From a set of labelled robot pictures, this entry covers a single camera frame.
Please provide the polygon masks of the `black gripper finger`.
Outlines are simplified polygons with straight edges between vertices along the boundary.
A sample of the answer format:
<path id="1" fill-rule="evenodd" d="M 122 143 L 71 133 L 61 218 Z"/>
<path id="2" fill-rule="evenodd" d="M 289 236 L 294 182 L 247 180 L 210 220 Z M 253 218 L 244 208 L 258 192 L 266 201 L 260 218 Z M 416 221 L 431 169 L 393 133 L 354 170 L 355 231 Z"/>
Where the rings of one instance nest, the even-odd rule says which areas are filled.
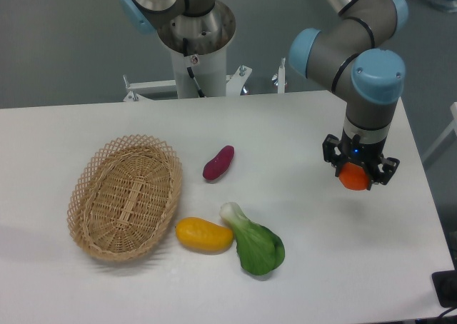
<path id="1" fill-rule="evenodd" d="M 322 143 L 323 159 L 335 168 L 335 177 L 339 177 L 343 166 L 343 153 L 341 152 L 341 140 L 332 134 L 328 134 Z"/>
<path id="2" fill-rule="evenodd" d="M 384 155 L 369 161 L 366 165 L 369 179 L 367 190 L 371 190 L 372 185 L 381 184 L 385 186 L 395 174 L 399 164 L 400 161 L 397 158 L 385 157 Z"/>

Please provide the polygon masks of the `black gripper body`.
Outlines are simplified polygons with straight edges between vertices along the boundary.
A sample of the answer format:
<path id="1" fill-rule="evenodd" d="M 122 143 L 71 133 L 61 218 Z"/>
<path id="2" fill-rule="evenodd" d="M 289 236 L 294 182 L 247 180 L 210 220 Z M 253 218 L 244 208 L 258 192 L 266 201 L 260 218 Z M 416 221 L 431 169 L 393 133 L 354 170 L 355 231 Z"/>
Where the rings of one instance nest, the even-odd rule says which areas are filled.
<path id="1" fill-rule="evenodd" d="M 346 130 L 343 130 L 341 142 L 338 145 L 341 152 L 338 170 L 340 171 L 349 162 L 357 166 L 364 163 L 370 170 L 378 168 L 378 165 L 383 163 L 383 148 L 386 138 L 375 143 L 363 143 L 362 139 L 353 141 L 354 137 L 355 135 L 348 135 Z"/>

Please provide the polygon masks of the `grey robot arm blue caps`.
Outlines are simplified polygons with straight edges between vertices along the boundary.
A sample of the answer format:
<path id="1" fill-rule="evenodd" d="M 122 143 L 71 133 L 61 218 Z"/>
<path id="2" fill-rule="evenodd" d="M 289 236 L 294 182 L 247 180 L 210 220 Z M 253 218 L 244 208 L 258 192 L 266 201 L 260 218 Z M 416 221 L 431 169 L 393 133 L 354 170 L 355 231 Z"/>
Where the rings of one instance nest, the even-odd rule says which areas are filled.
<path id="1" fill-rule="evenodd" d="M 218 0 L 119 0 L 143 34 L 157 33 L 173 60 L 179 98 L 229 94 L 226 50 L 236 32 L 230 8 Z M 328 135 L 323 158 L 348 189 L 387 184 L 399 162 L 383 154 L 406 67 L 381 44 L 408 19 L 405 0 L 327 0 L 341 18 L 330 33 L 305 29 L 289 49 L 294 71 L 346 103 L 340 136 Z"/>

